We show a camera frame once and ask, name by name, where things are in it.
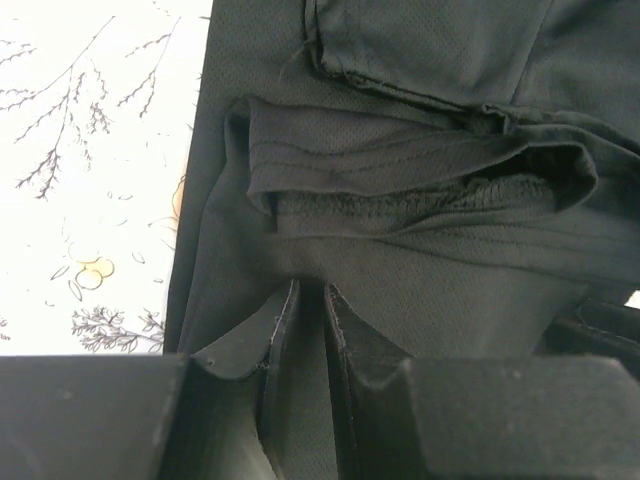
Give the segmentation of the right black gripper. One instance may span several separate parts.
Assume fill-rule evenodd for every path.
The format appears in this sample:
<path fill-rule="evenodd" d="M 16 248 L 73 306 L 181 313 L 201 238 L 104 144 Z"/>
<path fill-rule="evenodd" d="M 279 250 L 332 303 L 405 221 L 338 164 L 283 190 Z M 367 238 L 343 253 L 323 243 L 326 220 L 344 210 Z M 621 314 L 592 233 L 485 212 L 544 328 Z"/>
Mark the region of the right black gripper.
<path fill-rule="evenodd" d="M 558 316 L 544 333 L 553 353 L 639 356 L 639 310 L 589 299 Z"/>

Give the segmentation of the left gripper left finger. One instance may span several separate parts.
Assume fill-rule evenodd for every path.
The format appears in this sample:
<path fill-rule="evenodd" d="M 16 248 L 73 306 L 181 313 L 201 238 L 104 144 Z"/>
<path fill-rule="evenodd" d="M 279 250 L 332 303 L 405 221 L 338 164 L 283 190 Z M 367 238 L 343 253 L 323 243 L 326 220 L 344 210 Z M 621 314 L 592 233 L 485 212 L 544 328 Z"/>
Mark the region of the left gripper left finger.
<path fill-rule="evenodd" d="M 297 282 L 192 355 L 1 360 L 5 479 L 274 479 L 259 439 Z"/>

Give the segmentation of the black t-shirt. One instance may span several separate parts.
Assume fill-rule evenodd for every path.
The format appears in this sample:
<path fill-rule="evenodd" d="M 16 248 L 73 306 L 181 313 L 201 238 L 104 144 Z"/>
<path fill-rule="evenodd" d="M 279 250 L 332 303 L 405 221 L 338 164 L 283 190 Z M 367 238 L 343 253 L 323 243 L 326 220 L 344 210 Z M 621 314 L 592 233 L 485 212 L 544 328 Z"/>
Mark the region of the black t-shirt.
<path fill-rule="evenodd" d="M 274 479 L 342 479 L 328 286 L 466 359 L 638 292 L 639 5 L 216 1 L 181 206 L 165 350 L 297 282 L 259 439 Z"/>

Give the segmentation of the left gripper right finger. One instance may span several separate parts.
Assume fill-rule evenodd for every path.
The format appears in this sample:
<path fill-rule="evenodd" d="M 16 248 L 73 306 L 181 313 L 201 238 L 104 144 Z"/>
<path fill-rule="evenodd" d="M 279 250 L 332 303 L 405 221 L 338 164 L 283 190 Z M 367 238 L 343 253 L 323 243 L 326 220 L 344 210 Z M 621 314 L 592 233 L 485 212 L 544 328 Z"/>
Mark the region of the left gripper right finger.
<path fill-rule="evenodd" d="M 638 477 L 639 356 L 415 358 L 325 299 L 340 478 Z"/>

